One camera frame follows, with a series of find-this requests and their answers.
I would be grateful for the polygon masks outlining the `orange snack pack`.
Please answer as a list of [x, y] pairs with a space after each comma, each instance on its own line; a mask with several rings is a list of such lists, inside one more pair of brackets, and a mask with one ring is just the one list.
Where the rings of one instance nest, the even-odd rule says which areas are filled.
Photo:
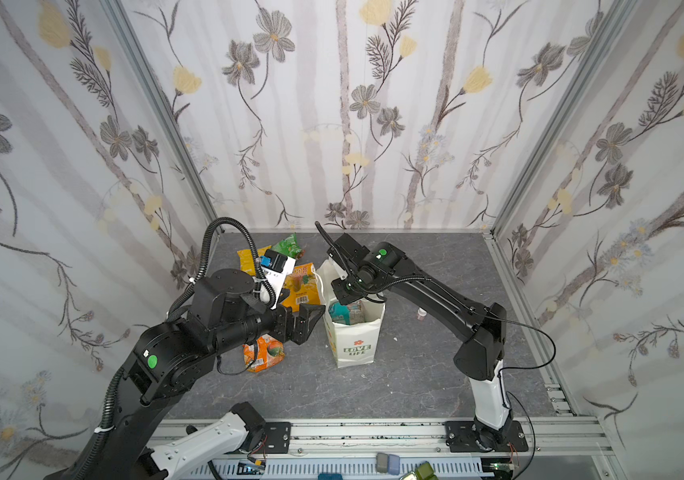
[[289, 290], [289, 296], [281, 304], [294, 312], [299, 311], [301, 304], [320, 305], [321, 299], [315, 273], [313, 263], [297, 265], [285, 279], [284, 287]]

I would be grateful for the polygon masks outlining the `teal mint candy bag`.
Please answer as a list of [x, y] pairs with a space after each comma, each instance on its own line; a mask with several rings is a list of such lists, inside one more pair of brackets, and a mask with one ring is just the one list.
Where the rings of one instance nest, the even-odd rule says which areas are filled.
[[340, 325], [357, 325], [366, 322], [363, 301], [358, 300], [348, 305], [333, 301], [329, 307], [331, 321]]

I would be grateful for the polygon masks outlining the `orange Fox's candy bag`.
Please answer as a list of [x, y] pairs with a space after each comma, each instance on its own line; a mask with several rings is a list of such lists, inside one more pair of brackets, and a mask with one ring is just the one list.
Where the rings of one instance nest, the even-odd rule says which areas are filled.
[[284, 343], [269, 334], [262, 335], [253, 344], [243, 346], [243, 359], [248, 372], [262, 372], [281, 363], [284, 358]]

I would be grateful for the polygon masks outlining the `white paper shopping bag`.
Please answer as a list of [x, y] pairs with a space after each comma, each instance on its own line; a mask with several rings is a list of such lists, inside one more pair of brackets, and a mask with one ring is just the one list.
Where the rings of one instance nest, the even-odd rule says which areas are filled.
[[337, 301], [331, 282], [338, 279], [331, 259], [325, 260], [316, 270], [316, 279], [320, 299], [326, 306], [324, 326], [326, 334], [338, 368], [371, 364], [375, 360], [379, 334], [385, 314], [385, 305], [362, 300], [366, 322], [347, 326], [335, 324], [331, 321], [329, 307]]

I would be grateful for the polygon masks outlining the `yellow chip bag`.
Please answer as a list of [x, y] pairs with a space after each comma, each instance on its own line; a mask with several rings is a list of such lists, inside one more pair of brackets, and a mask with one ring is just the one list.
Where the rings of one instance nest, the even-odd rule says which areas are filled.
[[270, 246], [262, 247], [257, 250], [257, 255], [253, 256], [250, 249], [242, 249], [237, 252], [240, 269], [250, 276], [256, 275], [256, 264], [261, 261], [261, 257], [270, 249]]

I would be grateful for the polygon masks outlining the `green snack bag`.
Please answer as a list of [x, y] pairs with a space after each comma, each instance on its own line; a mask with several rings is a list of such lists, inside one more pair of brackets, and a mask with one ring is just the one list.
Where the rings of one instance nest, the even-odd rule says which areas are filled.
[[299, 259], [304, 255], [304, 249], [295, 233], [273, 244], [271, 249], [292, 259]]

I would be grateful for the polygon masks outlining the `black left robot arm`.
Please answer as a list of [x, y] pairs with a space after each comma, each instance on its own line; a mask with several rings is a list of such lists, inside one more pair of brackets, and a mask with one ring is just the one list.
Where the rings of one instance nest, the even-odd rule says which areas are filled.
[[262, 265], [250, 276], [239, 269], [208, 271], [211, 244], [223, 225], [236, 228], [251, 250], [246, 227], [219, 217], [206, 228], [199, 269], [171, 305], [166, 319], [145, 330], [108, 385], [100, 424], [77, 460], [54, 479], [175, 479], [215, 455], [250, 454], [265, 445], [266, 421], [248, 402], [220, 420], [167, 446], [148, 443], [161, 421], [194, 384], [220, 370], [224, 353], [257, 344], [268, 334], [281, 342], [306, 342], [325, 306], [281, 305]]

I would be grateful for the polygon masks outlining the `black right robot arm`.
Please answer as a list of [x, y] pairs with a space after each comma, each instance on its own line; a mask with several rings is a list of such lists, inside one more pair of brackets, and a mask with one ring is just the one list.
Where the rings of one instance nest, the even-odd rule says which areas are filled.
[[506, 309], [487, 306], [459, 294], [428, 274], [402, 249], [381, 242], [374, 249], [349, 234], [333, 239], [320, 222], [315, 227], [328, 244], [328, 255], [345, 275], [331, 282], [336, 300], [383, 303], [392, 292], [424, 310], [461, 341], [453, 362], [471, 381], [475, 413], [471, 443], [482, 452], [508, 446], [515, 424], [504, 372], [507, 327], [514, 322]]

